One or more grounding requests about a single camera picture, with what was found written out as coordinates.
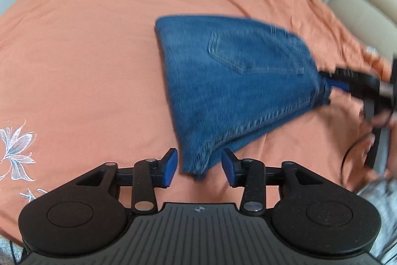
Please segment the person's right hand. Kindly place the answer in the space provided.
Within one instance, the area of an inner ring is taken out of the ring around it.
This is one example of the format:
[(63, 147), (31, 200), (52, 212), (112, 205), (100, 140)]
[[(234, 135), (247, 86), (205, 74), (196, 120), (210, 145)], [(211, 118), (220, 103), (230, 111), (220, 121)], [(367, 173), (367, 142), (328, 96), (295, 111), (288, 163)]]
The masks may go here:
[(389, 111), (383, 111), (375, 115), (370, 122), (363, 121), (360, 125), (360, 131), (363, 134), (371, 132), (375, 127), (387, 126), (390, 130), (389, 156), (387, 162), (387, 170), (390, 176), (396, 178), (396, 114)]

